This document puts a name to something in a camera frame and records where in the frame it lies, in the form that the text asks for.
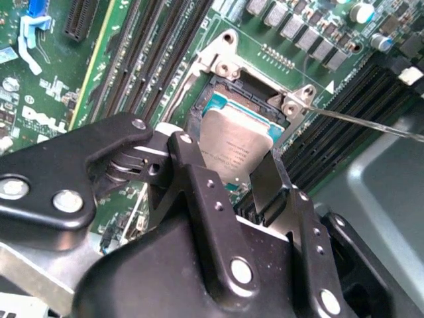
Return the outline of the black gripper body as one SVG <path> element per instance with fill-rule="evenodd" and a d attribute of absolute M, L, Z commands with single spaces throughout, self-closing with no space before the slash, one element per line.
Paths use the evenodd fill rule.
<path fill-rule="evenodd" d="M 188 219 L 167 221 L 97 261 L 79 283 L 76 317 L 313 317 L 288 240 L 239 219 L 260 276 L 246 308 L 225 309 L 206 290 Z"/>

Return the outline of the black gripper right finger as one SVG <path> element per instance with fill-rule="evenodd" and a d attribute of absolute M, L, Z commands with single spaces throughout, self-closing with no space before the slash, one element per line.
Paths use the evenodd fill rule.
<path fill-rule="evenodd" d="M 269 151 L 250 175 L 264 226 L 291 244 L 294 307 L 308 317 L 395 317 L 392 276 L 358 233 L 335 213 L 320 217 Z"/>

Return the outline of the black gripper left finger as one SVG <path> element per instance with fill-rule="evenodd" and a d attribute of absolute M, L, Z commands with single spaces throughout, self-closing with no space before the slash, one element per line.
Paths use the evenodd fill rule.
<path fill-rule="evenodd" d="M 74 315 L 78 286 L 102 258 L 87 237 L 97 198 L 130 180 L 153 190 L 154 230 L 188 219 L 213 300 L 248 307 L 260 279 L 218 174 L 192 137 L 154 131 L 128 113 L 1 157 L 1 275 Z"/>

